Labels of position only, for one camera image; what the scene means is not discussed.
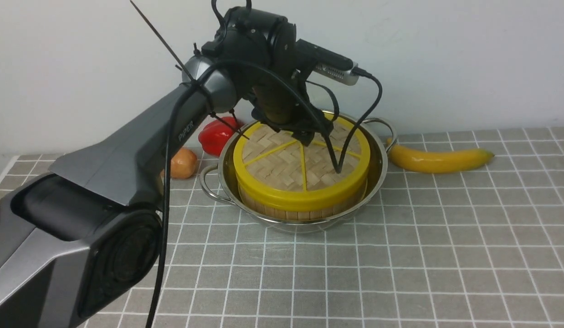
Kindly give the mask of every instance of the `black wire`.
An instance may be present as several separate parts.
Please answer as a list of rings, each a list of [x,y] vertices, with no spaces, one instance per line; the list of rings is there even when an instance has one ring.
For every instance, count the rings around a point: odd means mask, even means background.
[[[219,29],[221,31],[221,37],[220,39],[223,40],[226,37],[226,21],[225,19],[223,19],[223,16],[221,16],[221,14],[219,13],[219,10],[217,10],[217,0],[211,0],[211,9],[213,9],[213,13],[215,14],[215,17],[217,17],[217,20],[219,21]]]
[[[240,124],[240,121],[238,121],[238,118],[236,118],[236,111],[235,111],[233,108],[230,110],[230,114],[232,115],[232,117],[234,118],[234,120],[236,120],[236,124],[237,124],[237,125],[241,125],[241,124]]]
[[[371,73],[367,73],[367,71],[364,71],[363,69],[357,69],[357,68],[353,69],[353,73],[360,75],[362,77],[366,77],[367,79],[371,79],[372,81],[374,81],[376,83],[377,89],[378,89],[377,90],[377,98],[375,99],[375,102],[373,102],[373,104],[371,104],[371,107],[369,107],[369,109],[366,112],[363,113],[363,115],[357,120],[357,122],[355,122],[355,125],[353,125],[353,128],[351,129],[351,131],[349,131],[349,134],[347,135],[347,139],[345,139],[345,143],[343,145],[343,150],[341,152],[341,159],[339,160],[339,163],[341,163],[341,164],[343,164],[343,161],[345,160],[345,155],[347,154],[347,147],[348,147],[349,143],[351,142],[353,135],[355,135],[355,131],[357,131],[357,129],[359,129],[361,124],[363,124],[363,121],[377,107],[377,104],[379,104],[379,101],[381,100],[381,96],[384,93],[384,88],[381,86],[381,82],[376,77],[371,75]]]
[[[259,71],[262,71],[264,73],[269,74],[276,81],[278,81],[284,88],[286,88],[298,100],[298,102],[304,108],[307,109],[307,112],[309,112],[309,114],[313,117],[313,119],[315,121],[317,121],[317,124],[319,125],[320,131],[322,131],[321,134],[324,137],[325,143],[327,145],[331,161],[333,162],[333,166],[334,166],[336,172],[338,172],[338,173],[340,173],[340,168],[342,167],[342,164],[344,162],[344,158],[345,158],[345,155],[346,155],[346,152],[347,152],[347,147],[348,147],[349,142],[351,141],[353,135],[355,134],[355,131],[359,128],[359,126],[361,126],[361,124],[367,118],[367,116],[369,116],[369,114],[371,114],[371,112],[376,108],[377,104],[379,103],[379,101],[381,99],[382,93],[383,93],[383,88],[381,86],[381,83],[373,75],[363,71],[362,69],[360,69],[358,71],[354,70],[354,73],[356,73],[357,75],[361,75],[362,77],[367,77],[368,79],[371,79],[372,81],[374,81],[376,83],[376,85],[378,87],[378,96],[377,96],[375,102],[373,102],[373,104],[371,105],[371,107],[355,123],[355,125],[353,126],[353,128],[349,132],[349,135],[347,135],[347,139],[345,140],[345,143],[344,143],[344,146],[343,146],[343,149],[342,149],[342,152],[341,152],[340,160],[337,163],[336,156],[334,156],[334,149],[333,149],[332,143],[330,142],[330,139],[328,137],[328,132],[326,131],[326,128],[324,127],[322,120],[320,120],[320,118],[318,118],[318,116],[313,112],[313,109],[309,106],[309,104],[306,102],[306,100],[304,100],[303,97],[301,95],[299,95],[299,93],[297,93],[286,81],[284,81],[276,73],[268,71],[267,69],[265,69],[265,68],[263,68],[263,67],[261,67],[257,64],[253,64],[251,62],[244,62],[244,61],[242,62],[240,60],[223,60],[223,61],[217,62],[217,63],[209,66],[209,68],[207,68],[205,70],[205,72],[203,73],[203,75],[201,75],[201,77],[199,78],[198,81],[192,80],[192,84],[190,85],[190,87],[177,99],[176,103],[174,104],[173,110],[171,112],[171,116],[170,116],[168,124],[167,124],[168,125],[167,126],[167,140],[166,140],[167,147],[165,149],[165,176],[164,176],[165,184],[164,184],[164,201],[163,201],[163,236],[162,236],[162,242],[161,242],[160,249],[159,249],[159,269],[157,270],[157,278],[156,278],[156,282],[155,282],[155,286],[154,286],[154,290],[153,290],[153,298],[152,298],[151,305],[150,305],[149,316],[148,316],[147,322],[146,322],[146,328],[151,328],[152,325],[153,325],[155,312],[156,312],[157,307],[159,305],[159,297],[160,297],[161,287],[162,287],[162,284],[163,284],[164,266],[165,266],[165,262],[166,262],[166,258],[167,258],[168,222],[169,222],[170,195],[171,195],[171,147],[170,147],[170,145],[171,145],[172,135],[173,135],[173,132],[174,132],[174,123],[176,121],[176,115],[178,113],[178,110],[180,110],[180,108],[182,108],[182,106],[186,103],[186,101],[200,88],[200,86],[203,85],[207,81],[207,79],[209,79],[211,74],[216,69],[221,68],[221,67],[227,67],[228,65],[238,65],[238,66],[252,67],[252,68],[258,69]]]
[[[305,81],[305,82],[316,85],[317,87],[321,87],[324,91],[326,91],[326,93],[328,93],[328,96],[330,97],[330,101],[333,102],[333,118],[330,121],[331,122],[336,121],[337,118],[338,118],[338,114],[339,114],[340,110],[338,108],[337,97],[334,95],[333,91],[331,89],[329,89],[328,87],[325,87],[324,85],[319,84],[319,83],[314,83],[314,82],[311,82],[311,81]]]
[[[155,312],[159,305],[159,297],[161,287],[163,285],[163,276],[165,269],[165,260],[167,259],[167,240],[168,240],[168,223],[169,223],[169,205],[171,195],[171,139],[174,132],[174,122],[176,121],[176,114],[178,109],[199,89],[199,84],[194,83],[191,85],[176,101],[174,104],[171,116],[167,126],[167,147],[165,149],[165,185],[164,185],[164,201],[163,201],[163,235],[161,237],[161,245],[159,249],[159,269],[157,270],[157,278],[153,290],[153,299],[150,304],[149,317],[146,320],[146,328],[153,326]]]
[[[226,120],[224,120],[223,118],[220,118],[219,116],[217,116],[217,114],[215,114],[215,112],[211,112],[211,114],[209,114],[209,116],[211,116],[212,118],[215,118],[216,120],[220,121],[222,124],[224,124],[226,127],[230,128],[231,131],[234,131],[236,133],[239,133],[242,137],[246,138],[249,140],[249,138],[244,135],[244,133],[242,132],[242,130],[240,128],[234,128],[233,126],[231,126],[231,124],[229,124],[228,122],[226,122]]]
[[[193,77],[191,75],[191,73],[189,73],[189,71],[185,68],[185,65],[183,64],[183,62],[179,59],[179,57],[174,53],[174,51],[172,50],[171,46],[169,46],[169,44],[165,41],[165,39],[163,38],[163,36],[161,36],[161,34],[159,33],[159,31],[157,31],[157,29],[155,29],[155,27],[153,26],[153,23],[151,23],[149,21],[149,19],[144,16],[144,13],[142,13],[142,11],[140,11],[140,9],[136,6],[136,4],[130,0],[130,3],[132,4],[132,6],[136,9],[136,11],[138,11],[138,14],[140,15],[140,17],[142,17],[142,19],[144,19],[145,23],[150,27],[151,30],[153,30],[153,32],[155,33],[155,35],[157,36],[157,38],[159,38],[159,40],[161,40],[161,42],[163,43],[163,45],[165,46],[165,48],[167,48],[167,50],[169,52],[171,52],[171,55],[173,56],[174,60],[176,60],[176,62],[179,63],[179,66],[182,68],[182,71],[185,72],[185,74],[187,75],[187,77],[193,81]]]

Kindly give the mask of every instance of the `woven bamboo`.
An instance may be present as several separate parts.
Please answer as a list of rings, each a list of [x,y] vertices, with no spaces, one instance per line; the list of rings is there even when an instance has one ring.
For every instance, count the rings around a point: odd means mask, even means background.
[[[340,151],[351,127],[334,123],[330,139],[335,149],[335,156],[339,158]],[[267,125],[261,125],[251,134],[243,145],[241,152],[245,170],[251,178],[259,183],[288,193],[304,193],[310,191],[324,191],[338,183],[345,184],[349,175],[368,158],[361,158],[361,139],[353,138],[347,148],[347,155],[340,174],[334,171],[328,148],[322,137],[317,135],[308,147],[303,147],[289,133],[276,133]],[[306,221],[319,220],[334,214],[339,214],[357,204],[364,195],[367,183],[362,183],[356,189],[349,189],[350,195],[344,195],[342,201],[320,208],[313,204],[316,210],[282,210],[268,206],[252,197],[240,185],[240,196],[247,207],[256,212],[278,218],[280,220]]]

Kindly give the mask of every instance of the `red bell pepper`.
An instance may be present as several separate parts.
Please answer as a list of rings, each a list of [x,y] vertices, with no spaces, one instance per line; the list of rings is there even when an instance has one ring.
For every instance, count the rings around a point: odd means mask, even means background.
[[[236,121],[236,119],[232,116],[226,116],[225,118],[221,119],[234,127],[234,129],[239,129],[242,127],[242,123],[240,121]],[[235,131],[233,131],[223,122],[215,120],[207,124],[205,128],[203,128],[203,130],[199,133],[199,143],[201,143],[203,151],[213,156],[219,157],[227,141],[235,133]]]

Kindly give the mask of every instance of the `robotic arm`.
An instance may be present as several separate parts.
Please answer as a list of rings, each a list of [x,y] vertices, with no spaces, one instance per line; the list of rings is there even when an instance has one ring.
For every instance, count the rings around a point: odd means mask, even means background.
[[[79,326],[146,276],[163,243],[166,154],[211,112],[246,99],[255,119],[303,144],[330,133],[305,80],[316,71],[353,85],[357,64],[297,41],[295,25],[249,1],[225,17],[213,7],[220,29],[182,65],[183,83],[0,201],[0,328]]]

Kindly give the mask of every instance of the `banana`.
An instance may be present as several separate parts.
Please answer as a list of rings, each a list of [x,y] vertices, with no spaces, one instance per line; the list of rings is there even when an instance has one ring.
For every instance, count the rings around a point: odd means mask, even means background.
[[[452,152],[424,152],[402,145],[394,145],[390,161],[412,172],[424,174],[451,174],[477,169],[488,163],[495,155],[482,148]]]

